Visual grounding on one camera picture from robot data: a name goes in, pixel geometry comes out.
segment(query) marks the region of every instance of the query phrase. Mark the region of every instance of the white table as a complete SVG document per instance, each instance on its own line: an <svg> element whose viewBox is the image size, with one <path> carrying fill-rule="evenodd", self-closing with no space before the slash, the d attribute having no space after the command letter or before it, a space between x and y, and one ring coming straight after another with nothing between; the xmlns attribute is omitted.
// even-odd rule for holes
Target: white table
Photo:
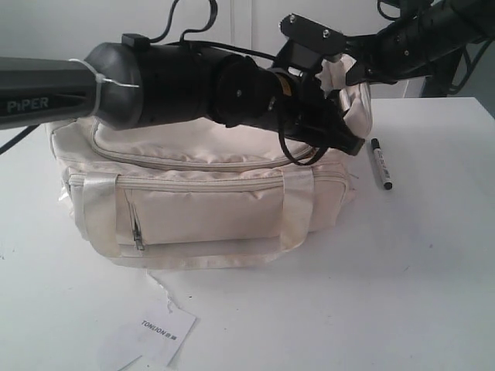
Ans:
<svg viewBox="0 0 495 371"><path fill-rule="evenodd" d="M161 274L200 319L177 369L493 369L495 122L466 98L376 100L374 116L392 192L362 151L335 229L263 267ZM96 370L104 338L163 291L82 241L43 131L0 169L0 369Z"/></svg>

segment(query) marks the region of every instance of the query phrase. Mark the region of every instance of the white fabric bag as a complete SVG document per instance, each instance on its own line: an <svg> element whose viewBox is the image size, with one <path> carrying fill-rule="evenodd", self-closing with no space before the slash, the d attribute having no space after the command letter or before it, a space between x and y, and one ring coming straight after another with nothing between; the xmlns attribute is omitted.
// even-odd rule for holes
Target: white fabric bag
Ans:
<svg viewBox="0 0 495 371"><path fill-rule="evenodd" d="M324 65L331 76L344 65ZM346 122L371 129L368 86L341 94ZM118 265L149 269L243 267L300 246L333 226L353 198L347 156L329 150L316 164L290 164L276 133L199 119L112 131L82 118L47 125L74 218L94 249ZM288 141L297 159L313 153ZM197 243L279 237L268 243Z"/></svg>

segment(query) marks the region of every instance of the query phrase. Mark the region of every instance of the white tag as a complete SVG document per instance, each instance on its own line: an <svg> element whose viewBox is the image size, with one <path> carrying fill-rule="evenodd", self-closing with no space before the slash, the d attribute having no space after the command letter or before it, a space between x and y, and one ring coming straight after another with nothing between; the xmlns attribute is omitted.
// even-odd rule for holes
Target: white tag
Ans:
<svg viewBox="0 0 495 371"><path fill-rule="evenodd" d="M195 321L172 302L159 302L108 338L98 355L101 370L118 371L141 356L167 366Z"/></svg>

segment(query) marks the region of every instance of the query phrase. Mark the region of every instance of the marker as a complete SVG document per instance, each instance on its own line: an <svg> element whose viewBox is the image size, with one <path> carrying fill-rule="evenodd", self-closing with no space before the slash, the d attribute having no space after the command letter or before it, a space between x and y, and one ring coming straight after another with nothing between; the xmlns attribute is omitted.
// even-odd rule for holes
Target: marker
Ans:
<svg viewBox="0 0 495 371"><path fill-rule="evenodd" d="M377 163L378 171L380 172L381 182L384 184L384 188L389 191L392 189L392 179L390 172L385 165L384 153L380 148L380 142L378 139L371 139L371 147L373 149L374 159Z"/></svg>

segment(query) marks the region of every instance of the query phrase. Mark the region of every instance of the bag strap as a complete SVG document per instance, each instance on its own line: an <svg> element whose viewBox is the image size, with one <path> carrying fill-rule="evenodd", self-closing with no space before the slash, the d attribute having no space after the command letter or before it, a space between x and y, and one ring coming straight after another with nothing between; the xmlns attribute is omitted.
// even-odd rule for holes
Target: bag strap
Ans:
<svg viewBox="0 0 495 371"><path fill-rule="evenodd" d="M284 181L282 224L278 250L266 254L231 254L201 257L146 257L117 242L117 175L101 172L87 174L83 185L83 219L87 239L101 255L117 260L142 260L137 264L151 269L195 269L246 267L267 263L304 243L309 232L314 200L312 168L285 166L280 169Z"/></svg>

